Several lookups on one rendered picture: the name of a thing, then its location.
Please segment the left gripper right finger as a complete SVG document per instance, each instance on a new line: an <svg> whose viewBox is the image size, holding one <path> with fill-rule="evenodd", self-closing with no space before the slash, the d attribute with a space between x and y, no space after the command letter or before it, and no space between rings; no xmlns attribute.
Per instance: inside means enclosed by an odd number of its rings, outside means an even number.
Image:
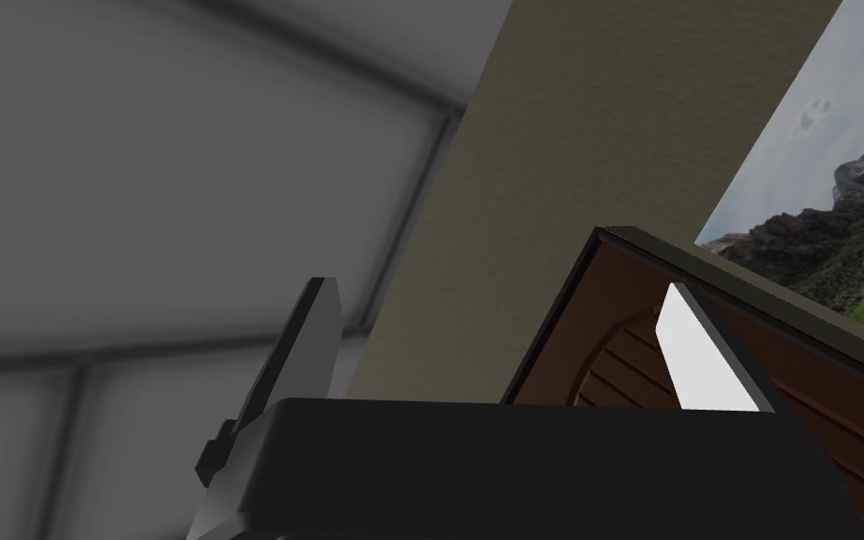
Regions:
<svg viewBox="0 0 864 540"><path fill-rule="evenodd" d="M682 409L774 412L722 323L687 284L668 285L655 332Z"/></svg>

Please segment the mountain landscape picture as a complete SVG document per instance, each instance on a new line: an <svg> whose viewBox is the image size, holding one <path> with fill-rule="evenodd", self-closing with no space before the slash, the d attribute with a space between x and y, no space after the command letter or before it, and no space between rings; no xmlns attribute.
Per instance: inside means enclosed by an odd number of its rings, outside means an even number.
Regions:
<svg viewBox="0 0 864 540"><path fill-rule="evenodd" d="M864 0L841 0L696 243L864 324Z"/></svg>

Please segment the brown wooden door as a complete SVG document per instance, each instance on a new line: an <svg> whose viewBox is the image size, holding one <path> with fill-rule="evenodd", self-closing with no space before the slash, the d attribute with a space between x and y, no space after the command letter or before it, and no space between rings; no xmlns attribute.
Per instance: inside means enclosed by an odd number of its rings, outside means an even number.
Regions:
<svg viewBox="0 0 864 540"><path fill-rule="evenodd" d="M748 346L829 452L864 522L864 340L635 227L592 232L503 400L678 408L656 336L673 282L695 286Z"/></svg>

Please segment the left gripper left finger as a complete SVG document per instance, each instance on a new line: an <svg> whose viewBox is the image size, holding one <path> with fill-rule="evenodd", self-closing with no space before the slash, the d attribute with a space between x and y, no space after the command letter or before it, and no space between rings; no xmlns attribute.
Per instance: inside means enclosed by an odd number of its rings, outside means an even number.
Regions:
<svg viewBox="0 0 864 540"><path fill-rule="evenodd" d="M313 277L251 386L232 432L283 398L324 398L342 338L342 307L334 277Z"/></svg>

